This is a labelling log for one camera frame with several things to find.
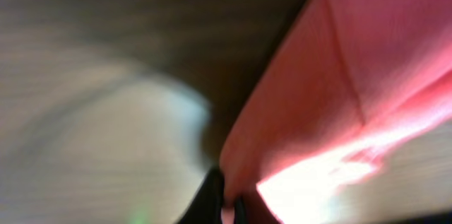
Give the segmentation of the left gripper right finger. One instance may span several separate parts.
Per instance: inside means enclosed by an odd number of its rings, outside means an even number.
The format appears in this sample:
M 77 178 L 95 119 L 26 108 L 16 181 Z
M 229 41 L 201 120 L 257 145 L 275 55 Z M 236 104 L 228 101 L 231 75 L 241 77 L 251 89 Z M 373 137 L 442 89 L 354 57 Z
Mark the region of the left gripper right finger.
M 246 216 L 246 206 L 243 197 L 234 201 L 234 224 L 248 224 Z

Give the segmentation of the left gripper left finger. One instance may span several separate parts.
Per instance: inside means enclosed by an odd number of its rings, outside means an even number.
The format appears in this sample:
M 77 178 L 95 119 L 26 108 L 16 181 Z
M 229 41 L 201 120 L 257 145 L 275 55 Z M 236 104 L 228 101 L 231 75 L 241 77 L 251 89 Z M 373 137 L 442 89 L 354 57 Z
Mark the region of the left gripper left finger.
M 220 169 L 210 169 L 177 224 L 222 224 L 224 183 Z

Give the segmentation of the red orange t-shirt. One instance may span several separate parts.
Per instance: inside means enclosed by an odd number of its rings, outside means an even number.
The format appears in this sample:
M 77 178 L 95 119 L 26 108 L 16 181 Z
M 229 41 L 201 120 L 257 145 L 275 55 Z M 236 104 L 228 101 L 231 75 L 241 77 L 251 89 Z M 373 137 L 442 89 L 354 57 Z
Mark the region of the red orange t-shirt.
M 451 0 L 308 0 L 220 156 L 250 223 L 313 205 L 451 117 Z

